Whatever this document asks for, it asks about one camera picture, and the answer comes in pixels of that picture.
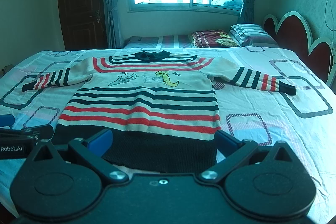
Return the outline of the striped grey pillow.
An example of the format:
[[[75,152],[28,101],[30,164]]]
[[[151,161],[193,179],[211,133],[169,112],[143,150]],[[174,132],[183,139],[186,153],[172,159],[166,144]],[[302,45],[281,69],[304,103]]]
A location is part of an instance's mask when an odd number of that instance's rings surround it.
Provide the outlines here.
[[[230,35],[242,47],[279,47],[275,39],[258,24],[235,24],[230,27]]]

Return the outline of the folded cloth on windowsill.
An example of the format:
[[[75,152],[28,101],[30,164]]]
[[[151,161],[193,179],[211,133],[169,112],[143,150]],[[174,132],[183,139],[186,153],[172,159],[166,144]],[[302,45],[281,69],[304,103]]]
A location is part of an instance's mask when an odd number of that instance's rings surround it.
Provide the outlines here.
[[[242,0],[212,0],[212,5],[224,6],[224,7],[233,7],[234,9],[241,9],[243,5]]]

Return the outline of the white patterned bed sheet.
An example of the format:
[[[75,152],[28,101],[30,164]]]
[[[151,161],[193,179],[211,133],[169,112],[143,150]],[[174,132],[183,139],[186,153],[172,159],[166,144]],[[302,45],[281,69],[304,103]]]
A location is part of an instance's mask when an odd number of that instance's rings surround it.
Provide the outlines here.
[[[138,48],[69,52],[42,51],[13,67],[1,78],[1,114],[14,117],[20,130],[48,124],[56,126],[67,102],[78,90],[65,88],[29,90],[22,86],[39,77],[69,68],[88,57],[131,55]],[[171,53],[212,60],[211,70],[221,70],[224,58],[240,67],[260,71],[293,85],[297,94],[262,92],[216,80],[222,130],[237,139],[259,145],[287,142],[301,160],[317,188],[309,217],[327,223],[335,216],[335,94],[292,51],[248,47],[227,49],[171,49]]]

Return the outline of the red scalloped headboard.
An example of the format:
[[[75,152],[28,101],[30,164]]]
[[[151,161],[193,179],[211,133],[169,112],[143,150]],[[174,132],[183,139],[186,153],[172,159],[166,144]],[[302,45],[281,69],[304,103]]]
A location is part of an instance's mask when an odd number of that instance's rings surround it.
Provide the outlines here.
[[[286,50],[291,50],[327,86],[335,80],[335,44],[327,37],[313,39],[307,20],[296,11],[287,12],[280,20],[265,16],[264,30]]]

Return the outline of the striped folded blanket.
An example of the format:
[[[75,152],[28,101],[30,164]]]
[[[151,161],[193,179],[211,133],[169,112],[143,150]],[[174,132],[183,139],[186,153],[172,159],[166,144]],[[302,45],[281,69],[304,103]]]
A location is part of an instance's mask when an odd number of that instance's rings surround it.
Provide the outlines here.
[[[168,35],[159,37],[132,36],[124,48],[194,48],[188,35]]]

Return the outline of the dark wooden door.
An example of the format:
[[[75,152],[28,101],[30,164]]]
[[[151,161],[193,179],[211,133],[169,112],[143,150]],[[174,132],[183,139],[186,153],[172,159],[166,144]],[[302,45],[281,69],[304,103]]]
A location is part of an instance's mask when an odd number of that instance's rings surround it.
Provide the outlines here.
[[[103,0],[58,0],[66,50],[106,49]]]

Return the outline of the striped knit dinosaur sweater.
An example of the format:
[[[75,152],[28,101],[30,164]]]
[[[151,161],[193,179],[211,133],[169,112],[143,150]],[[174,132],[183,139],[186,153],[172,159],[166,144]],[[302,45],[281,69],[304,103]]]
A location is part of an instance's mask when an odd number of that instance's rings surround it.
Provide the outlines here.
[[[137,52],[88,57],[25,84],[22,91],[79,85],[58,119],[54,144],[113,133],[104,159],[163,173],[201,173],[216,163],[221,127],[214,82],[296,94],[294,86],[224,57]]]

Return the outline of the red yellow patterned pillow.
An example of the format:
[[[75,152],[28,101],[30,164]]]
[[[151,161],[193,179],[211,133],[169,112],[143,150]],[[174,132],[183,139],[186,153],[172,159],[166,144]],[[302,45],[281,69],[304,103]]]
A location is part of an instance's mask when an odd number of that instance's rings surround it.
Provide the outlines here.
[[[197,48],[230,48],[240,45],[223,30],[209,30],[193,32],[191,42]]]

